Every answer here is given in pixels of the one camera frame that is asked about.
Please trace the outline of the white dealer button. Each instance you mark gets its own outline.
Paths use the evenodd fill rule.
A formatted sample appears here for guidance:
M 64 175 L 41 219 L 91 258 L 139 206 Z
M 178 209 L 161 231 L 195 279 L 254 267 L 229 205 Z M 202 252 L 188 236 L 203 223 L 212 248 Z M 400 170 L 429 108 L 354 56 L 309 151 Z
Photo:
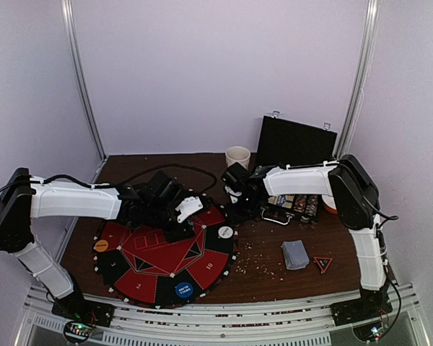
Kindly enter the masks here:
M 222 226 L 218 229 L 218 237 L 221 239 L 230 239 L 234 236 L 234 230 L 230 226 Z

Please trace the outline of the orange big blind button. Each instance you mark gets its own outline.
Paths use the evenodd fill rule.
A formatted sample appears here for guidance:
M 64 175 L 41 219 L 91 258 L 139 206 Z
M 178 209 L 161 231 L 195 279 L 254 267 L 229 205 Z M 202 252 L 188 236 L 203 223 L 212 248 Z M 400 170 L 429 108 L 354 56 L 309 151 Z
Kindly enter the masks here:
M 96 252 L 105 252 L 109 248 L 109 243 L 105 239 L 101 239 L 95 242 L 94 250 Z

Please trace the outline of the grey playing card deck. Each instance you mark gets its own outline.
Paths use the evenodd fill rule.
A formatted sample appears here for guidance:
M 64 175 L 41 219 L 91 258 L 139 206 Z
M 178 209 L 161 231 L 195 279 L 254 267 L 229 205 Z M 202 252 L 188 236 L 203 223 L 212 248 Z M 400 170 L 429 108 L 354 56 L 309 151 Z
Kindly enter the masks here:
M 288 270 L 300 270 L 310 263 L 302 240 L 284 241 L 281 245 L 284 263 Z

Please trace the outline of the blue small blind button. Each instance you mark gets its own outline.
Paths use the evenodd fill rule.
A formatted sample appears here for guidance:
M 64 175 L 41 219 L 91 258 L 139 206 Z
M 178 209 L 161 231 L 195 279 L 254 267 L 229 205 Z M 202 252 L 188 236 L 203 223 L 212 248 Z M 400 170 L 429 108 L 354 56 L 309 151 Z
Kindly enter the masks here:
M 175 293 L 181 299 L 190 298 L 193 292 L 194 288 L 191 283 L 181 282 L 175 286 Z

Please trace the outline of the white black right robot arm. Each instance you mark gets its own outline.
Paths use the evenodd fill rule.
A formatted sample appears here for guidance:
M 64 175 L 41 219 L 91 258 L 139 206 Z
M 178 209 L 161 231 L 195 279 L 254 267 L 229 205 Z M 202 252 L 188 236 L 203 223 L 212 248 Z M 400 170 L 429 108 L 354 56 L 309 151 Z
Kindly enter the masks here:
M 253 218 L 271 197 L 320 195 L 338 214 L 354 241 L 360 269 L 360 286 L 367 292 L 356 302 L 362 318 L 372 317 L 383 306 L 382 290 L 387 280 L 386 245 L 376 184 L 360 164 L 347 154 L 338 161 L 291 166 L 271 165 L 249 172 L 239 163 L 222 175 L 226 193 L 237 215 Z

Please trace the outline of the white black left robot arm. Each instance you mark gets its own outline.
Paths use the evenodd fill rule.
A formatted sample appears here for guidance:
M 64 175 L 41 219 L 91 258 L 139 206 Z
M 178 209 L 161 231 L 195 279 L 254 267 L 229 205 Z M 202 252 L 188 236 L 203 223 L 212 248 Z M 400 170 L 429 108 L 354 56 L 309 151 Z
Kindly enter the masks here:
M 72 319 L 82 320 L 89 314 L 88 302 L 76 280 L 34 236 L 31 221 L 124 216 L 129 224 L 159 228 L 177 237 L 189 234 L 189 218 L 203 209 L 203 202 L 163 172 L 157 178 L 156 187 L 133 187 L 127 182 L 87 184 L 67 174 L 44 179 L 18 168 L 0 189 L 0 251 L 13 254 Z

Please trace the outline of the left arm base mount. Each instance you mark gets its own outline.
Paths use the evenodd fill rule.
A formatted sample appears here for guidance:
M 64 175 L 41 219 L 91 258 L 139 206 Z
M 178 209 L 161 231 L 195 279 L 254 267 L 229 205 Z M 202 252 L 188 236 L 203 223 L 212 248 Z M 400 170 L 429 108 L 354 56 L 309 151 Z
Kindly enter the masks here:
M 113 318 L 114 306 L 87 300 L 79 291 L 64 298 L 56 298 L 52 314 L 92 326 L 109 327 Z

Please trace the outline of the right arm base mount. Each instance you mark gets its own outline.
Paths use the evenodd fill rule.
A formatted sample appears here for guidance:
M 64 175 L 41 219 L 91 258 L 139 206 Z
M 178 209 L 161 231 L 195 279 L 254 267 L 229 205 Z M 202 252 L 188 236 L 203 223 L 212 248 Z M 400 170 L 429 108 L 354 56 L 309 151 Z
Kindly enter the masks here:
M 382 312 L 390 313 L 393 307 L 385 296 L 367 296 L 331 304 L 331 313 L 336 326 L 352 324 L 376 318 Z

